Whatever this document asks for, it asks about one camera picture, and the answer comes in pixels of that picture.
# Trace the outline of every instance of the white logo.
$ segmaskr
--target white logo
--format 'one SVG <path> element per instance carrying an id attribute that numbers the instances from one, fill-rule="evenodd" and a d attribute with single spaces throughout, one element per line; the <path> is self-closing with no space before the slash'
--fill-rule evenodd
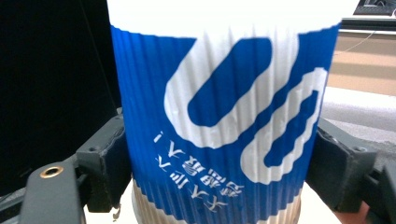
<path id="1" fill-rule="evenodd" d="M 288 82 L 299 48 L 297 34 L 290 37 L 290 32 L 290 30 L 276 30 L 276 32 L 249 35 L 210 34 L 197 38 L 166 85 L 164 109 L 177 134 L 197 147 L 217 149 L 235 142 Z M 188 112 L 191 99 L 210 79 L 235 43 L 242 38 L 254 37 L 267 37 L 271 40 L 273 55 L 268 68 L 256 78 L 250 90 L 216 125 L 207 127 L 193 123 Z M 282 175 L 291 171 L 293 163 L 302 155 L 303 145 L 311 136 L 312 127 L 318 119 L 319 102 L 326 75 L 327 71 L 323 68 L 305 74 L 301 83 L 289 92 L 286 103 L 275 111 L 270 122 L 261 128 L 255 134 L 253 141 L 244 148 L 241 168 L 251 181 L 269 184 L 271 181 L 280 180 Z M 306 123 L 304 133 L 294 140 L 294 149 L 285 156 L 282 164 L 266 167 L 263 159 L 272 143 L 285 132 L 288 122 L 300 111 L 299 105 L 312 94 L 312 91 L 319 92 L 318 102 L 315 113 Z"/>

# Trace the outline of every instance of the cup bottom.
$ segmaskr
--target cup bottom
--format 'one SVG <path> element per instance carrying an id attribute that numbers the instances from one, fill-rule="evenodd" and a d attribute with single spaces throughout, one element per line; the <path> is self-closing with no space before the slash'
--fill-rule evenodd
<path id="1" fill-rule="evenodd" d="M 132 191 L 134 214 L 139 224 L 187 224 L 186 221 L 176 220 L 173 216 L 166 215 L 162 209 L 156 208 L 154 203 L 149 202 L 148 197 L 142 193 L 135 181 Z M 288 203 L 285 210 L 279 211 L 277 216 L 270 216 L 267 220 L 260 220 L 256 224 L 297 224 L 300 213 L 301 191 L 294 197 L 294 201 L 292 203 Z"/>

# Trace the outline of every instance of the blue and white cup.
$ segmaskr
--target blue and white cup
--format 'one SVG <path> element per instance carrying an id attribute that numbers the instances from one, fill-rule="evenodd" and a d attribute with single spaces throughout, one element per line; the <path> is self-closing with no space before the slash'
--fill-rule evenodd
<path id="1" fill-rule="evenodd" d="M 108 0 L 140 222 L 295 223 L 340 18 L 154 3 Z"/>

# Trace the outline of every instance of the black metal bracket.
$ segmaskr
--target black metal bracket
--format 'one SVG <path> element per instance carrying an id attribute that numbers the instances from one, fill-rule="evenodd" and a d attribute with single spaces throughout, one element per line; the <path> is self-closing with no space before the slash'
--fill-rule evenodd
<path id="1" fill-rule="evenodd" d="M 85 223 L 72 164 L 55 162 L 29 176 L 19 223 Z"/>
<path id="2" fill-rule="evenodd" d="M 367 223 L 396 223 L 396 163 L 374 170 L 376 151 L 320 119 L 306 183 L 334 212 L 355 213 L 365 201 Z"/>
<path id="3" fill-rule="evenodd" d="M 119 208 L 120 197 L 131 180 L 123 116 L 111 119 L 77 150 L 76 155 L 78 168 L 91 181 L 90 212 Z"/>

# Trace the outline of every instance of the screw hole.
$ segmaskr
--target screw hole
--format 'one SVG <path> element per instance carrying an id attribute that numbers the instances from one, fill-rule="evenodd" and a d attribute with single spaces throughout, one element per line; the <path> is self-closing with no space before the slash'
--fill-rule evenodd
<path id="1" fill-rule="evenodd" d="M 96 150 L 98 150 L 99 149 L 99 147 L 90 147 L 90 148 L 88 148 L 88 150 L 90 151 L 90 152 L 94 152 L 94 151 L 96 151 Z"/>
<path id="2" fill-rule="evenodd" d="M 64 168 L 62 166 L 52 166 L 45 171 L 41 172 L 40 176 L 41 178 L 52 178 L 55 177 L 56 175 L 60 174 Z"/>
<path id="3" fill-rule="evenodd" d="M 354 147 L 354 149 L 360 152 L 367 151 L 367 148 L 365 147 Z"/>

